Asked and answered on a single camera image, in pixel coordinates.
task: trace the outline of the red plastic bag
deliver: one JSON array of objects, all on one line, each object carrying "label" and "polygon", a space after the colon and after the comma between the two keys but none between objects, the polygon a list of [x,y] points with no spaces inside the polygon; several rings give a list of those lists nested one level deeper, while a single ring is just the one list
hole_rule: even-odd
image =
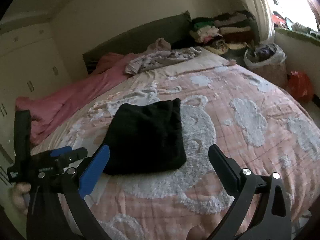
[{"label": "red plastic bag", "polygon": [[297,101],[309,102],[313,98],[310,78],[302,71],[291,71],[287,91]]}]

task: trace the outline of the folded black towel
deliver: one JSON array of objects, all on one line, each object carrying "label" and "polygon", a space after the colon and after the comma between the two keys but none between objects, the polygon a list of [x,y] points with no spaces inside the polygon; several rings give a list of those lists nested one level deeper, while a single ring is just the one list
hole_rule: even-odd
[{"label": "folded black towel", "polygon": [[106,174],[149,173],[180,168],[183,147],[180,99],[148,106],[123,104],[103,140],[110,148]]}]

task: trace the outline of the ceiling molding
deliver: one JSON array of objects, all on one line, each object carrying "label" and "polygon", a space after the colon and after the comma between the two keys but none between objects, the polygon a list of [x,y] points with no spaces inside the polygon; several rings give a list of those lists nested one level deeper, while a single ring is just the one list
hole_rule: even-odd
[{"label": "ceiling molding", "polygon": [[54,5],[46,11],[29,11],[4,16],[0,21],[0,35],[18,28],[47,23],[71,1],[72,0],[56,0]]},{"label": "ceiling molding", "polygon": [[49,20],[50,15],[46,11],[26,12],[10,17],[4,17],[0,21],[0,35],[18,28],[39,23],[47,23]]}]

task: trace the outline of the plastic bag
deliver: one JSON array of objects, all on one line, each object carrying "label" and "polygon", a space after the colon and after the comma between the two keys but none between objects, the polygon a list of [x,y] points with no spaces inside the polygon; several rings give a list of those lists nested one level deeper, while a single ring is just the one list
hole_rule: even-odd
[{"label": "plastic bag", "polygon": [[261,61],[261,62],[257,62],[257,63],[253,63],[251,62],[248,57],[247,57],[247,53],[248,50],[245,52],[244,54],[244,63],[247,65],[247,67],[252,70],[255,68],[259,68],[259,67],[263,67],[265,65],[271,65],[271,64],[281,64],[285,61],[285,54],[283,52],[283,50],[276,44],[274,44],[277,51],[276,53],[270,57],[269,59],[265,60],[265,61]]},{"label": "plastic bag", "polygon": [[302,71],[291,71],[287,91],[297,101],[309,102],[313,98],[310,78]]}]

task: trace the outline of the gray blanket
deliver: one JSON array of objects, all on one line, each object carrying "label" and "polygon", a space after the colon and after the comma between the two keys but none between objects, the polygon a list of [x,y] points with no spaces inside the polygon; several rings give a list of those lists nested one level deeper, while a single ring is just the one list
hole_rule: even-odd
[{"label": "gray blanket", "polygon": [[201,52],[200,47],[190,47],[171,51],[156,51],[133,59],[127,65],[124,72],[136,75],[147,70],[174,65],[189,59],[194,59],[200,55]]}]

